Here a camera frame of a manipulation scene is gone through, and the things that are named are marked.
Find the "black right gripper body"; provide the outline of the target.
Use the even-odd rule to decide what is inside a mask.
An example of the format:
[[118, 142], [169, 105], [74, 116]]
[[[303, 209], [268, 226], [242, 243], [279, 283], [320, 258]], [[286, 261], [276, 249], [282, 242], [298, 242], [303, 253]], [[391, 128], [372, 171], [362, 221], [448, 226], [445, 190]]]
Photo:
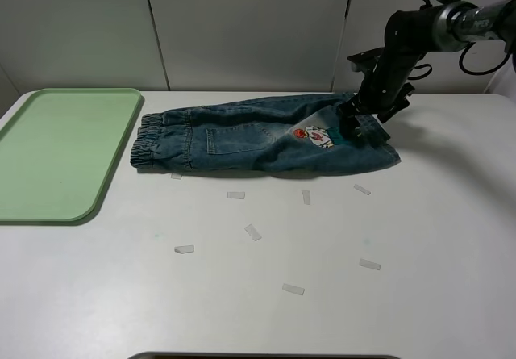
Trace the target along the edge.
[[376, 115], [387, 122], [410, 103], [414, 91], [408, 77], [415, 67], [414, 54], [381, 54], [374, 70], [364, 73], [359, 91], [339, 106], [339, 115]]

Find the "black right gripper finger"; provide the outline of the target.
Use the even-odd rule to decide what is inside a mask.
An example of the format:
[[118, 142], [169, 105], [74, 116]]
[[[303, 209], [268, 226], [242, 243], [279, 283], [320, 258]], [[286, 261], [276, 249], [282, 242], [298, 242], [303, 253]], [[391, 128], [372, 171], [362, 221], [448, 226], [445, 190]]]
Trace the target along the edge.
[[355, 140], [359, 136], [359, 122], [354, 115], [339, 117], [339, 134], [345, 140]]

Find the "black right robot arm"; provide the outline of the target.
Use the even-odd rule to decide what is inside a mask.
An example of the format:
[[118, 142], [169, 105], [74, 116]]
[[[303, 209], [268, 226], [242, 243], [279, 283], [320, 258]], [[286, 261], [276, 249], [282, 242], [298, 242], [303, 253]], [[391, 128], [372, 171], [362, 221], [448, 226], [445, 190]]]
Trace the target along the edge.
[[503, 41], [504, 60], [515, 60], [515, 0], [485, 7], [454, 1], [394, 13], [382, 47], [348, 58], [364, 80], [358, 92], [337, 109], [341, 135], [357, 136], [361, 115], [376, 115], [384, 123], [406, 109], [416, 79], [411, 73], [426, 54], [466, 54], [475, 43], [487, 40]]

